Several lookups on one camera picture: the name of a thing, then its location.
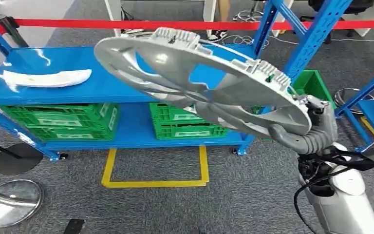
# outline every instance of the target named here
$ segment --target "green crate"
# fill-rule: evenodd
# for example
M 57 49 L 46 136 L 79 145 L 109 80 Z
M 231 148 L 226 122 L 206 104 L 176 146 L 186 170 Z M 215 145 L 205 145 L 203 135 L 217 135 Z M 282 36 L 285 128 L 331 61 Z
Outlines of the green crate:
M 158 140 L 224 137 L 228 129 L 209 122 L 163 122 L 154 124 L 155 136 Z
M 187 121 L 197 123 L 204 121 L 202 118 L 175 106 L 167 105 L 162 102 L 150 102 L 150 112 L 153 121 Z
M 319 99 L 327 100 L 331 103 L 333 109 L 336 109 L 332 96 L 317 70 L 303 71 L 293 84 L 293 88 L 299 95 L 310 94 Z
M 47 140 L 113 140 L 114 131 L 100 131 L 83 128 L 30 127 L 28 131 L 37 138 Z
M 19 124 L 27 127 L 58 126 L 106 130 L 116 103 L 0 106 Z

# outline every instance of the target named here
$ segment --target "white plastic part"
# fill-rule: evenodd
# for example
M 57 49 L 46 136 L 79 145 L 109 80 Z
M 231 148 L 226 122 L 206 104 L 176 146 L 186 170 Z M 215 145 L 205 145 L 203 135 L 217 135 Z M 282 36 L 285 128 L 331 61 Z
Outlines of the white plastic part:
M 265 137 L 270 136 L 267 128 L 274 123 L 297 135 L 310 131 L 306 102 L 288 93 L 288 76 L 260 59 L 225 60 L 199 41 L 200 36 L 193 32 L 158 28 L 148 38 L 103 39 L 94 53 L 104 68 L 122 82 L 224 127 Z M 231 49 L 229 52 L 241 55 Z M 136 55 L 155 74 L 141 69 Z M 225 72 L 222 81 L 214 89 L 191 82 L 190 75 L 198 65 Z M 254 115 L 243 108 L 256 105 L 276 109 Z
M 91 75 L 91 69 L 62 71 L 55 74 L 30 75 L 3 71 L 2 77 L 11 86 L 21 85 L 38 88 L 57 88 L 83 83 Z

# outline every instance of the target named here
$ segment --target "chrome stool base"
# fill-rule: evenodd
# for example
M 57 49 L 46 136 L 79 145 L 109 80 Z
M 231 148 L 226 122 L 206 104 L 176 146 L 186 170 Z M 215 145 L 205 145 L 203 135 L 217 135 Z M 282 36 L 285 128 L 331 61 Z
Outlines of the chrome stool base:
M 335 101 L 335 104 L 337 106 L 343 106 L 347 101 L 349 101 L 353 96 L 355 96 L 360 90 L 354 89 L 354 88 L 345 88 L 345 89 L 339 89 L 333 99 Z M 364 100 L 374 100 L 374 97 L 370 94 L 366 95 Z M 363 115 L 361 109 L 359 109 L 356 106 L 353 106 L 350 108 L 351 112 L 353 114 Z
M 16 225 L 40 208 L 43 189 L 33 181 L 19 179 L 0 185 L 0 228 Z

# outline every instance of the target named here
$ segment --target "stanchion base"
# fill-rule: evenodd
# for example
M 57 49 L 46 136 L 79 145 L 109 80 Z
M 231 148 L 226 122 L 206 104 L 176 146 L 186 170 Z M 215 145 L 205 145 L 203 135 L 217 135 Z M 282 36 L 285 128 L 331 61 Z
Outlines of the stanchion base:
M 6 176 L 25 173 L 38 165 L 43 158 L 41 152 L 26 143 L 12 145 L 6 149 L 22 157 L 17 159 L 4 152 L 0 153 L 0 174 Z
M 40 208 L 44 192 L 33 181 L 20 179 L 0 186 L 0 193 L 8 197 L 29 200 L 34 206 L 8 206 L 0 204 L 0 228 L 16 225 L 34 215 Z

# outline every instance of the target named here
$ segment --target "white table leg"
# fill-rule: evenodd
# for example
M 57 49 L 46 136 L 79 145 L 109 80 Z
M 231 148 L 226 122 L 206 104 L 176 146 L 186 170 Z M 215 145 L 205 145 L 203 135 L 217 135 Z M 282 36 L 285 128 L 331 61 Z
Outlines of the white table leg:
M 104 0 L 110 20 L 122 20 L 121 0 Z M 114 28 L 115 36 L 121 34 L 121 29 Z
M 206 22 L 214 21 L 216 11 L 216 0 L 204 0 L 203 19 Z M 207 30 L 207 36 L 211 35 L 211 30 Z
M 286 4 L 287 7 L 292 7 L 293 5 L 293 0 L 284 0 L 284 4 Z M 278 16 L 276 17 L 275 22 L 284 22 L 286 19 L 278 13 Z M 273 36 L 277 37 L 280 33 L 280 30 L 272 30 Z

